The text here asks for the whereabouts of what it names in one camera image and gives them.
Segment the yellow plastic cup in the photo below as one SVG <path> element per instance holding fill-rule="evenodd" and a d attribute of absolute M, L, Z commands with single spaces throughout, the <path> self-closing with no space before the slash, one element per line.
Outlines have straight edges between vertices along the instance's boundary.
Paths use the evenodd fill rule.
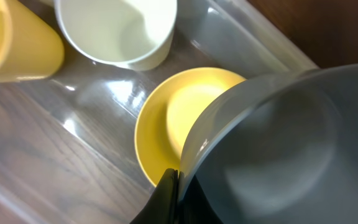
<path fill-rule="evenodd" d="M 64 60 L 60 36 L 17 0 L 0 0 L 0 83 L 52 76 Z"/>

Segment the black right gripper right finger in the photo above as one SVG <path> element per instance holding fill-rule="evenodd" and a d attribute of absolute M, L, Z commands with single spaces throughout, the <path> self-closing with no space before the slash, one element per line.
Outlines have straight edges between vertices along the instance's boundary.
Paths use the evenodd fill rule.
<path fill-rule="evenodd" d="M 223 224 L 211 208 L 200 183 L 193 177 L 184 199 L 177 206 L 178 224 Z"/>

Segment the yellow plastic bowl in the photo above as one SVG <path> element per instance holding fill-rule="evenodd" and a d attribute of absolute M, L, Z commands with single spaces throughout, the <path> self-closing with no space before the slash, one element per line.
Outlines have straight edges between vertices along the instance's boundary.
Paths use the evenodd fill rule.
<path fill-rule="evenodd" d="M 185 140 L 200 114 L 222 93 L 245 78 L 229 70 L 184 70 L 159 84 L 140 110 L 135 152 L 140 167 L 156 186 L 166 169 L 180 168 Z"/>

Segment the clear plastic container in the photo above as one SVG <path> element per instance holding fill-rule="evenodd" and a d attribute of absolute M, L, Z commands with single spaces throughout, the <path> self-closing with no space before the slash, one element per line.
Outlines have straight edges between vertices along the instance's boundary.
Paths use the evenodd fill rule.
<path fill-rule="evenodd" d="M 153 191 L 134 149 L 139 111 L 196 67 L 251 78 L 315 64 L 247 1 L 180 1 L 170 53 L 148 72 L 65 44 L 52 78 L 0 83 L 0 223 L 129 223 Z"/>

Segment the white plastic cup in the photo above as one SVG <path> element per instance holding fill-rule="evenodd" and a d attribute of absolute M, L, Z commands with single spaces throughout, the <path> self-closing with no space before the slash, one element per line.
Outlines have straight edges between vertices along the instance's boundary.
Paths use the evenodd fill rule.
<path fill-rule="evenodd" d="M 146 71 L 168 56 L 177 0 L 54 0 L 53 5 L 67 41 L 95 62 Z"/>

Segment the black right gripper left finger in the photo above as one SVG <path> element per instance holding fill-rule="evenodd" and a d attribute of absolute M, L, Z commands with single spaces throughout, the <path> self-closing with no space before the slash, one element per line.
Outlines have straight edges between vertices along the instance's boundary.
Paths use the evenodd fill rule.
<path fill-rule="evenodd" d="M 178 171 L 167 169 L 144 208 L 130 224 L 173 224 L 177 207 Z"/>

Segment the light blue plastic bowl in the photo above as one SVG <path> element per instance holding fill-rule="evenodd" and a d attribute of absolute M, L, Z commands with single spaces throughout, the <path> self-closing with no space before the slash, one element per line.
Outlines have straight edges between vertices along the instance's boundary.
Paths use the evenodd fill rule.
<path fill-rule="evenodd" d="M 358 223 L 358 64 L 261 75 L 191 128 L 178 199 L 197 180 L 224 223 Z"/>

